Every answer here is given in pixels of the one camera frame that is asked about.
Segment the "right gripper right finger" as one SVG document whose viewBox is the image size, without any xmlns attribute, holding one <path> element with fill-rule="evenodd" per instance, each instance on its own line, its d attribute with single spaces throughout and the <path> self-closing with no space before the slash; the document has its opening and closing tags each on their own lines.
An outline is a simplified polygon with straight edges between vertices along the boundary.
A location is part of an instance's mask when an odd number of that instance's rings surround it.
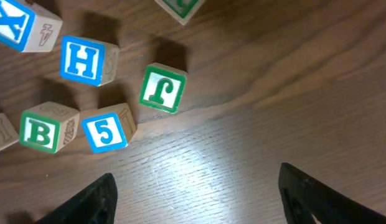
<svg viewBox="0 0 386 224">
<path fill-rule="evenodd" d="M 286 162 L 280 167 L 278 188 L 288 224 L 386 224 L 386 216 L 347 198 Z"/>
</svg>

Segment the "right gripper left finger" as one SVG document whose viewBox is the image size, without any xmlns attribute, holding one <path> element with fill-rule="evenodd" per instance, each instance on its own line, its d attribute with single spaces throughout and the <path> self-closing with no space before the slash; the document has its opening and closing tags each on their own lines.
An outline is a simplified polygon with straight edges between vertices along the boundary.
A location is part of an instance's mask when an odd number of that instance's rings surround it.
<svg viewBox="0 0 386 224">
<path fill-rule="evenodd" d="M 106 173 L 36 224 L 114 224 L 117 200 L 115 178 Z"/>
</svg>

